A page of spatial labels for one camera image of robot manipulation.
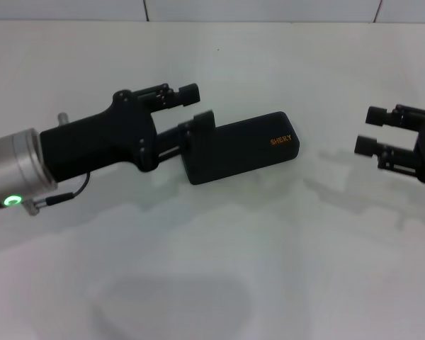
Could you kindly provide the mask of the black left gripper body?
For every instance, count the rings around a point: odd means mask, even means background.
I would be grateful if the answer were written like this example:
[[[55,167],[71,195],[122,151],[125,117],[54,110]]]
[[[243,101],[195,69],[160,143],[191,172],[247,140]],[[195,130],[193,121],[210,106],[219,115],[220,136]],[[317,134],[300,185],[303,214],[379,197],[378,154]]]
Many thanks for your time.
[[[42,155],[56,182],[119,163],[149,172],[159,165],[150,110],[136,93],[122,90],[102,113],[40,133]]]

